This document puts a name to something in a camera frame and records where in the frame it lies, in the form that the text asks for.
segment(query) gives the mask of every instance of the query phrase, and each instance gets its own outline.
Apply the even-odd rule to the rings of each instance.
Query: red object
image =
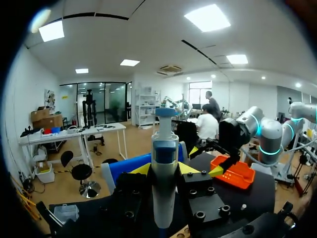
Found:
[[[52,129],[44,129],[44,134],[51,134]]]
[[[217,156],[210,162],[211,169],[214,169],[227,158],[228,156]],[[250,184],[253,183],[255,174],[256,172],[253,169],[250,169],[246,163],[239,161],[235,165],[231,166],[223,175],[216,176],[216,178],[233,186],[247,189]]]

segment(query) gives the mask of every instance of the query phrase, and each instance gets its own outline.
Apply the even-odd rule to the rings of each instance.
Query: window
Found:
[[[212,81],[189,84],[189,104],[206,104],[206,92],[211,91]]]

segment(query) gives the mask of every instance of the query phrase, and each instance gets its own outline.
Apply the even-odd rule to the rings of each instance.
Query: white container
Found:
[[[54,215],[65,224],[69,219],[76,221],[79,217],[79,210],[76,205],[63,204],[54,208]]]
[[[55,181],[55,174],[54,174],[54,169],[50,167],[50,171],[45,172],[45,173],[39,173],[38,168],[35,169],[35,175],[39,178],[39,180],[42,183],[49,183],[49,182],[54,182]]]

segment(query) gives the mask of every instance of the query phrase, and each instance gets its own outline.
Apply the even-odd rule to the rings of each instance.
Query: glass wall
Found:
[[[97,124],[127,121],[126,89],[129,89],[131,95],[131,84],[94,82],[62,85],[60,87],[61,113],[63,117],[67,117],[68,125],[85,125],[83,102],[87,101],[89,91],[93,100],[96,101]],[[86,109],[86,120],[89,120],[88,105],[87,103],[84,105]],[[95,124],[94,116],[92,116],[90,120],[91,124]]]
[[[105,88],[106,122],[126,121],[125,83],[106,83]]]
[[[95,117],[92,115],[88,118],[88,104],[87,95],[89,93],[92,95],[92,100],[96,102],[96,120],[97,124],[105,124],[105,84],[104,83],[79,83],[77,91],[77,106],[78,106],[78,119],[79,126],[84,126],[84,105],[86,109],[86,120],[91,120],[91,124],[95,124]]]
[[[78,125],[77,121],[77,84],[63,85],[60,87],[59,108],[64,124],[67,126]]]

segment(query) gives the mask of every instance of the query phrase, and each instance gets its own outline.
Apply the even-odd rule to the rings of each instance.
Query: cardboard box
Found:
[[[42,120],[34,121],[32,123],[33,123],[33,129],[43,128],[43,121]]]
[[[43,110],[38,110],[31,112],[31,121],[39,121],[42,120],[43,118],[47,118],[50,115],[50,110],[49,109],[43,109]]]
[[[40,122],[42,128],[50,129],[52,127],[62,127],[63,126],[63,118],[61,114],[51,115],[41,120]]]
[[[45,173],[45,172],[48,172],[50,170],[50,167],[49,167],[47,161],[36,162],[36,167],[38,168],[39,173]]]

